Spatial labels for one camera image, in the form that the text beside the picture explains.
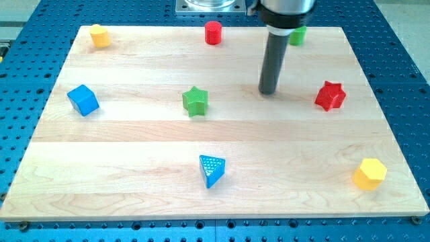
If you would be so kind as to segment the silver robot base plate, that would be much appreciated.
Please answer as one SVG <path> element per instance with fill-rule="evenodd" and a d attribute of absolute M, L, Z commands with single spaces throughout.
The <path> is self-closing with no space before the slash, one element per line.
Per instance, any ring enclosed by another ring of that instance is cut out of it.
<path fill-rule="evenodd" d="M 245 0 L 175 0 L 175 12 L 192 13 L 245 13 Z"/>

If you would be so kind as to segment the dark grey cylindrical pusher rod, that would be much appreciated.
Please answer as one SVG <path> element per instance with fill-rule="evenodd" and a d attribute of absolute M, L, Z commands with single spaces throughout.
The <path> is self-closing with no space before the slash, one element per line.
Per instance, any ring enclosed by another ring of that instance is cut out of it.
<path fill-rule="evenodd" d="M 278 36 L 271 32 L 268 34 L 258 86 L 264 95 L 271 95 L 276 91 L 288 42 L 288 35 Z"/>

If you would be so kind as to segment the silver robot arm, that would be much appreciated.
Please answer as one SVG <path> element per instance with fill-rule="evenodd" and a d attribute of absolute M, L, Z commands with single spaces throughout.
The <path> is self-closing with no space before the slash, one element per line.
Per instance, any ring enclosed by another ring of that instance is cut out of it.
<path fill-rule="evenodd" d="M 290 34 L 305 26 L 316 9 L 316 0 L 254 0 L 247 15 L 259 14 L 269 33 L 259 80 L 259 91 L 275 93 Z"/>

